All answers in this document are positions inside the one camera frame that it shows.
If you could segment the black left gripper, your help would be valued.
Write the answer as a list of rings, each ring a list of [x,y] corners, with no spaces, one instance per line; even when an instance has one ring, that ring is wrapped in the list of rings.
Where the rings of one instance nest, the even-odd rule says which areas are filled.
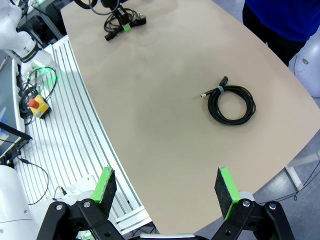
[[[127,0],[100,0],[104,8],[109,8],[112,12],[118,8],[121,4],[127,2]],[[122,8],[116,10],[116,17],[119,24],[122,26],[125,32],[130,31],[130,17],[128,13]]]

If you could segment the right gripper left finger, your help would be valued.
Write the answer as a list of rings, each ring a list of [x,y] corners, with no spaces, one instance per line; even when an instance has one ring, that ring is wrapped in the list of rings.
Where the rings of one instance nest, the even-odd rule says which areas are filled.
[[[89,198],[70,205],[52,202],[39,229],[38,240],[76,240],[79,232],[90,231],[96,240],[121,240],[122,234],[109,220],[117,191],[115,171],[104,167]]]

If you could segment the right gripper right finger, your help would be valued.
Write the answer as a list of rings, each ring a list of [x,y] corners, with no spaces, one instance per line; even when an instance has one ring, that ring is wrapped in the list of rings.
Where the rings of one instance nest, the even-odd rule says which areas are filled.
[[[214,190],[224,222],[214,240],[236,240],[242,231],[251,231],[257,240],[293,240],[282,205],[278,201],[258,204],[252,195],[243,195],[226,167],[217,170]]]

